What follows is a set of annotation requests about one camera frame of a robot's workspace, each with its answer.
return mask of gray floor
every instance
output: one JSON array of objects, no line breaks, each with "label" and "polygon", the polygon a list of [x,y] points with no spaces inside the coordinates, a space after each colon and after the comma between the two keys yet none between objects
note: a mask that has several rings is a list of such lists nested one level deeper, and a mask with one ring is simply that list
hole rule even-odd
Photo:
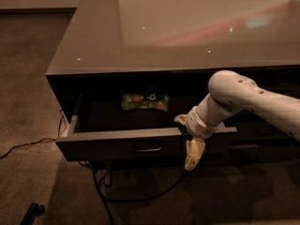
[{"label": "gray floor", "polygon": [[[59,104],[44,76],[68,15],[0,16],[0,155],[11,146],[57,136]],[[107,194],[159,193],[179,168],[118,171]],[[91,171],[67,163],[54,142],[0,160],[0,224],[20,224],[30,203],[44,204],[36,224],[109,224]],[[116,224],[300,224],[300,160],[191,173],[151,202],[110,203]]]}]

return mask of drawer handle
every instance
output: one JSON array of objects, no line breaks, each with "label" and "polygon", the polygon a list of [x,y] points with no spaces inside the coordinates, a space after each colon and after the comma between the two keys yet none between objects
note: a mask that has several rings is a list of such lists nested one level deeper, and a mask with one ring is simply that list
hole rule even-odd
[{"label": "drawer handle", "polygon": [[161,146],[158,148],[148,148],[148,149],[138,149],[136,146],[134,146],[134,150],[137,153],[150,153],[150,152],[158,152],[161,150]]}]

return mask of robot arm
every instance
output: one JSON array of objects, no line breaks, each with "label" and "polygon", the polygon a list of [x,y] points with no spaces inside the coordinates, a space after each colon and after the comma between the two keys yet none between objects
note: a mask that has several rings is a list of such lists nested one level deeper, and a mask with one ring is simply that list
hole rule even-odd
[{"label": "robot arm", "polygon": [[209,94],[187,114],[185,125],[193,136],[187,142],[186,170],[194,169],[211,137],[225,119],[245,109],[300,141],[300,99],[261,89],[253,80],[229,70],[215,73]]}]

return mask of floor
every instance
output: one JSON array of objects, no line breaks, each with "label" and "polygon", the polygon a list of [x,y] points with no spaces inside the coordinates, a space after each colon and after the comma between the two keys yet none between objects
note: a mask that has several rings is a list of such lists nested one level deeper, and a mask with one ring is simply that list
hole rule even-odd
[{"label": "floor", "polygon": [[[70,15],[0,16],[0,156],[10,147],[56,138],[60,106],[45,78]],[[179,168],[117,171],[107,196],[158,194]],[[31,203],[35,224],[110,224],[91,170],[66,162],[54,142],[0,159],[0,224],[20,224]],[[149,202],[109,203],[115,224],[299,224],[300,160],[204,167]]]}]

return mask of white robotic arm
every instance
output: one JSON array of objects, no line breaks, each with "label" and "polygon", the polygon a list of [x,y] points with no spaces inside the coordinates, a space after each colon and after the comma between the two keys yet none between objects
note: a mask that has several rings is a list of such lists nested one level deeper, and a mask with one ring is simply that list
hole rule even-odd
[{"label": "white robotic arm", "polygon": [[215,73],[208,89],[209,94],[187,114],[187,132],[194,140],[202,139],[187,143],[187,170],[194,169],[200,160],[204,139],[212,136],[226,118],[243,109],[300,141],[300,99],[261,89],[250,78],[229,70]]}]

